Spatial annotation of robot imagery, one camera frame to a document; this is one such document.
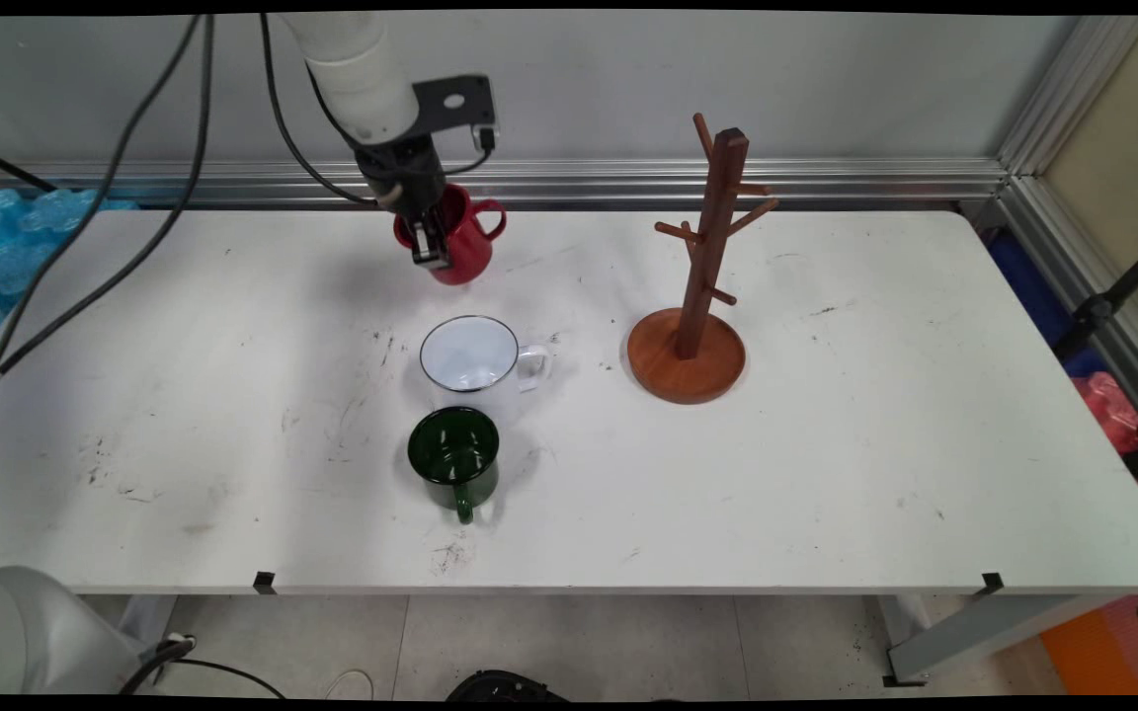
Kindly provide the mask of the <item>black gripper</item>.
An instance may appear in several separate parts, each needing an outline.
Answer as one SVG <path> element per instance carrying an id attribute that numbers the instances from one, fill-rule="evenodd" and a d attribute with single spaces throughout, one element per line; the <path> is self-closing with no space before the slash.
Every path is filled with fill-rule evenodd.
<path id="1" fill-rule="evenodd" d="M 451 266 L 448 240 L 462 221 L 462 193 L 446 193 L 437 144 L 429 134 L 402 137 L 384 144 L 354 144 L 363 180 L 384 210 L 409 222 L 417 266 Z"/>

